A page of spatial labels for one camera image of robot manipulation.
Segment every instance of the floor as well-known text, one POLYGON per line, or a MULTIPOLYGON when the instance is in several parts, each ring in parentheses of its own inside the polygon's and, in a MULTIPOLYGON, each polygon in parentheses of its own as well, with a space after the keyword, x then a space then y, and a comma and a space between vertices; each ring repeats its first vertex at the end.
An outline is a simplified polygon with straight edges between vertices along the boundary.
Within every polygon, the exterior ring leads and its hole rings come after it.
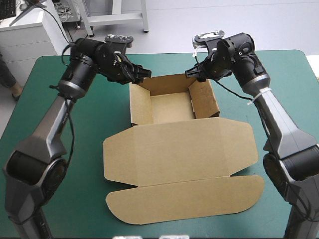
MULTIPOLYGON (((91 15, 110 14, 111 0, 86 0, 91 15)), ((139 0, 123 0, 122 12, 141 9, 139 0)), ((192 52, 191 39, 199 33, 222 29, 225 35, 249 33, 256 50, 298 49, 319 76, 319 0, 147 0, 149 33, 143 24, 94 27, 93 39, 108 33, 131 35, 127 53, 192 52)), ((67 24, 73 40, 85 37, 84 27, 67 24)), ((15 102, 0 87, 0 136, 15 102)))

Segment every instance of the white zip tie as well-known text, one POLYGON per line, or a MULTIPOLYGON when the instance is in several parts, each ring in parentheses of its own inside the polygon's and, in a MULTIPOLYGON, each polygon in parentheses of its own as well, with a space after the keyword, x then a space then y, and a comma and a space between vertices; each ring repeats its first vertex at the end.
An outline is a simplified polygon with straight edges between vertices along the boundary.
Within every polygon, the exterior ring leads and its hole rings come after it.
POLYGON ((271 91, 271 88, 268 88, 268 89, 265 90, 265 91, 259 92, 259 93, 253 98, 253 100, 251 100, 250 102, 247 103, 247 105, 248 105, 248 106, 251 105, 258 97, 260 97, 263 93, 266 93, 266 92, 268 92, 268 91, 271 91))
POLYGON ((196 46, 196 48, 194 48, 194 52, 193 52, 193 57, 195 58, 197 56, 197 50, 199 49, 199 46, 196 46))

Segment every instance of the person's leg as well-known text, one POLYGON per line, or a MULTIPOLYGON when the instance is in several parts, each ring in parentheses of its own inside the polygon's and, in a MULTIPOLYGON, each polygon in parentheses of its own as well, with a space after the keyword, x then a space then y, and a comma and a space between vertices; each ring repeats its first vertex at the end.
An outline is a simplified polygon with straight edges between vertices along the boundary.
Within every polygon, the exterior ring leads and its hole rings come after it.
POLYGON ((2 59, 0 53, 0 84, 9 90, 12 93, 13 98, 17 101, 19 96, 22 93, 22 86, 16 81, 14 76, 11 74, 9 68, 6 66, 6 63, 2 59))

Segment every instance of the green tabletop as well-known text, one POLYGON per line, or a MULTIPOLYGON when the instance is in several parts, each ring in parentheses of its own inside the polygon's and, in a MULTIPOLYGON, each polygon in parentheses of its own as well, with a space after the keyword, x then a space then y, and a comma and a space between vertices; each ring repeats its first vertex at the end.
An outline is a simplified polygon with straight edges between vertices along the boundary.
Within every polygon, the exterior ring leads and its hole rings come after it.
MULTIPOLYGON (((199 54, 200 60, 206 54, 199 54)), ((319 86, 305 58, 296 50, 260 51, 257 53, 269 75, 271 88, 296 124, 319 139, 319 86)), ((135 54, 131 61, 151 69, 153 76, 182 73, 194 65, 191 54, 135 54)), ((0 140, 0 165, 7 161, 18 141, 30 135, 56 97, 49 89, 56 85, 65 70, 59 56, 37 60, 23 94, 0 140)), ((242 93, 231 76, 221 82, 242 93)), ((63 183, 44 206, 55 237, 103 238, 116 235, 158 237, 188 234, 203 238, 271 238, 282 237, 290 205, 281 198, 266 176, 262 158, 266 136, 254 105, 237 98, 213 83, 221 117, 246 121, 252 125, 259 161, 239 174, 261 175, 265 190, 256 205, 238 214, 179 220, 150 225, 129 225, 109 211, 106 195, 129 185, 107 181, 103 176, 102 142, 105 138, 130 127, 129 87, 106 81, 98 75, 86 97, 78 100, 72 112, 76 130, 73 160, 63 183)), ((71 134, 66 127, 62 140, 70 147, 71 134)), ((5 180, 0 174, 0 237, 18 234, 4 211, 5 180)))

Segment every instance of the unfolded cardboard flap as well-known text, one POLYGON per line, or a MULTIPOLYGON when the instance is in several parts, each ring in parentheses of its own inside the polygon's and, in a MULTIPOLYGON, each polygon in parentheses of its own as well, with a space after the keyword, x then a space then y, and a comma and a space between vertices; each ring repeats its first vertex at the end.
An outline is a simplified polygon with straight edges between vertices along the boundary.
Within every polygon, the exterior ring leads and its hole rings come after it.
POLYGON ((139 85, 151 92, 151 96, 187 92, 188 87, 196 81, 195 77, 187 78, 185 74, 156 76, 146 78, 139 85))
POLYGON ((136 186, 232 175, 258 160, 251 126, 223 118, 146 124, 103 142, 104 176, 136 186))
POLYGON ((219 107, 210 81, 194 81, 189 87, 196 119, 219 115, 219 107))
POLYGON ((149 90, 130 83, 130 108, 132 123, 153 123, 151 96, 149 90))
POLYGON ((195 119, 189 92, 151 96, 154 123, 195 119))
POLYGON ((260 176, 220 177, 111 192, 106 203, 120 220, 149 224, 244 211, 260 198, 260 176))

